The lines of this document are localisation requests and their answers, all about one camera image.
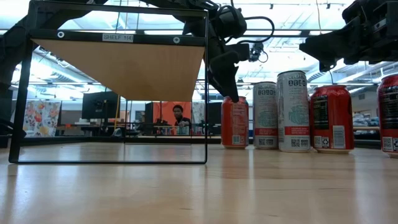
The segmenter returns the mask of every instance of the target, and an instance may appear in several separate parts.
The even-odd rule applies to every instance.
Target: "metal pole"
[[[127,137],[127,104],[129,102],[126,99],[126,110],[125,110],[125,115],[124,115],[124,143],[126,143],[126,137]]]
[[[30,39],[29,31],[36,27],[36,15],[37,15],[37,8],[35,2],[31,1],[29,4],[29,10],[27,14],[27,22],[29,23],[29,25],[27,26],[25,33],[24,58],[22,59],[21,76],[19,78],[17,103],[16,103],[16,110],[14,117],[14,130],[12,132],[11,147],[8,157],[8,161],[13,163],[18,162],[19,160],[21,141],[22,138],[24,137],[23,131],[24,131],[27,87],[29,86],[30,64],[32,62],[32,54],[34,50],[33,48],[34,43]]]
[[[209,99],[209,91],[208,91],[208,33],[209,33],[209,13],[206,12],[205,17],[205,160],[204,163],[207,163],[208,157],[208,146],[207,146],[207,133],[208,133],[208,99]]]

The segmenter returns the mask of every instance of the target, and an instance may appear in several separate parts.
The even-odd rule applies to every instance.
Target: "soda can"
[[[249,104],[240,96],[237,103],[224,97],[221,105],[221,143],[226,149],[245,149],[249,144]]]
[[[278,149],[278,109],[274,82],[254,84],[253,133],[256,149]]]
[[[311,140],[318,152],[348,154],[354,149],[351,95],[344,85],[316,88],[310,114]]]
[[[288,71],[277,78],[278,140],[284,152],[310,150],[307,77],[302,71]]]
[[[381,80],[377,98],[382,151],[398,158],[398,74]]]

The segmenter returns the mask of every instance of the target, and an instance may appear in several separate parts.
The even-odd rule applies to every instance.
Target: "shelf label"
[[[130,42],[132,43],[134,35],[132,34],[102,34],[102,41],[110,42]]]

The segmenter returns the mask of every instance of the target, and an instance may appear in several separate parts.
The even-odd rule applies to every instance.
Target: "white can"
[[[282,72],[277,80],[279,150],[308,152],[310,122],[307,77],[302,71]]]
[[[256,149],[278,149],[276,83],[254,84],[253,120],[254,147]]]

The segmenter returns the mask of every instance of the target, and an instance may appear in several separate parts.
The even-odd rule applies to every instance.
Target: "orange partition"
[[[156,120],[160,118],[162,115],[162,119],[167,121],[169,125],[175,124],[175,117],[173,113],[173,108],[175,105],[181,105],[184,109],[182,116],[184,118],[191,119],[191,110],[192,110],[192,103],[191,102],[162,102],[162,114],[160,114],[160,103],[154,103],[154,123]]]

